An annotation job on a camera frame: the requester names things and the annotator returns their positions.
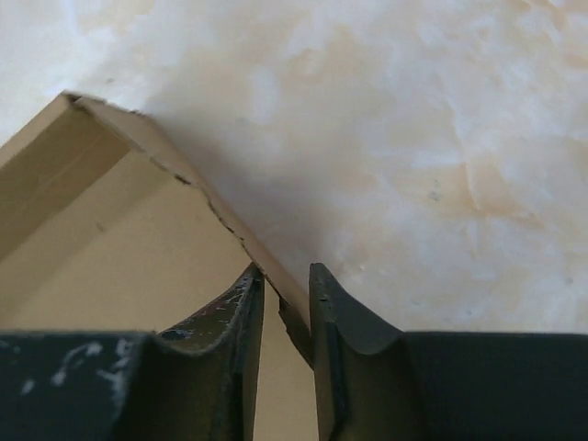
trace dark green metal object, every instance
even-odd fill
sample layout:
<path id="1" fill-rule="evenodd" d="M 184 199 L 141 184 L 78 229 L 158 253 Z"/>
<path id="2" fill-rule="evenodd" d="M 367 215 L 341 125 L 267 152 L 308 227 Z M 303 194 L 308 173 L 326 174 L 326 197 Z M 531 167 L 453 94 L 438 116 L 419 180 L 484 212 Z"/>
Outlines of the dark green metal object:
<path id="1" fill-rule="evenodd" d="M 311 266 L 321 441 L 586 440 L 588 337 L 402 332 Z"/>
<path id="2" fill-rule="evenodd" d="M 253 439 L 264 280 L 251 265 L 161 334 L 0 334 L 0 439 Z"/>

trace beige marble veining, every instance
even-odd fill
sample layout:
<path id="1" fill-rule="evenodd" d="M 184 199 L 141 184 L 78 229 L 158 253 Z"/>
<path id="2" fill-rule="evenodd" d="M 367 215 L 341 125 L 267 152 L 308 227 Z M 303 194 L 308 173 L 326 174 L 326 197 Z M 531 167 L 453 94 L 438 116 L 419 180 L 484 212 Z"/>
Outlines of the beige marble veining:
<path id="1" fill-rule="evenodd" d="M 303 285 L 403 329 L 588 331 L 585 0 L 0 0 L 0 141 L 154 115 Z"/>

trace cardboard box flap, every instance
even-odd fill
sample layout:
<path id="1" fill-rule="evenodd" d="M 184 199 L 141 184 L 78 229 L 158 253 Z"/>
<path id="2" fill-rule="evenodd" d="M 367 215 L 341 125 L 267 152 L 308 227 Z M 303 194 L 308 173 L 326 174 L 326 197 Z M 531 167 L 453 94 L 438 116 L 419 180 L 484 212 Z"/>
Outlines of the cardboard box flap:
<path id="1" fill-rule="evenodd" d="M 99 99 L 76 95 L 69 95 L 69 99 L 74 106 L 90 112 L 119 136 L 131 141 L 154 163 L 174 174 L 176 178 L 203 191 L 209 201 L 210 208 L 225 227 L 238 238 L 244 250 L 259 265 L 280 298 L 286 301 L 286 303 L 282 302 L 281 307 L 283 309 L 282 317 L 288 331 L 291 334 L 300 333 L 298 336 L 292 335 L 295 339 L 294 343 L 298 347 L 306 345 L 308 342 L 302 343 L 300 341 L 307 339 L 306 334 L 310 328 L 308 295 L 305 290 L 254 237 L 216 191 L 202 178 L 197 169 L 172 147 L 172 143 L 167 140 L 157 126 L 144 115 L 114 107 Z"/>
<path id="2" fill-rule="evenodd" d="M 127 151 L 67 97 L 51 102 L 0 149 L 0 260 Z"/>

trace beige cardboard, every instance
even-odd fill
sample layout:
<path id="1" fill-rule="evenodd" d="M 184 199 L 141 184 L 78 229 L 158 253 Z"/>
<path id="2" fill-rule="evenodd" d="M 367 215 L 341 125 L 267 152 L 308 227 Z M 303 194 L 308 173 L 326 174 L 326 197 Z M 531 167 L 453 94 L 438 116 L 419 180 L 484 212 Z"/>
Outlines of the beige cardboard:
<path id="1" fill-rule="evenodd" d="M 0 329 L 161 331 L 239 276 L 241 238 L 277 268 L 148 119 L 89 98 L 0 149 L 0 224 Z M 315 439 L 312 373 L 266 296 L 256 439 Z"/>

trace torn cardboard edge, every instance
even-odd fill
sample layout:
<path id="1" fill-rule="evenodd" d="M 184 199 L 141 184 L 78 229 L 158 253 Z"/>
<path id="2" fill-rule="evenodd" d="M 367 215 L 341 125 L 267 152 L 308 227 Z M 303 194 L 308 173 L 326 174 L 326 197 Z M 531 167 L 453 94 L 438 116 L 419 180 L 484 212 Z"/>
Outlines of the torn cardboard edge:
<path id="1" fill-rule="evenodd" d="M 125 140 L 136 151 L 178 181 L 198 189 L 220 223 L 235 237 L 278 293 L 279 314 L 292 343 L 311 363 L 309 301 L 305 290 L 257 240 L 249 228 L 227 206 L 212 186 L 168 140 L 148 116 L 115 107 L 100 98 L 63 92 L 46 106 L 23 130 L 0 149 L 0 166 L 8 164 L 68 109 L 75 107 L 91 115 Z"/>

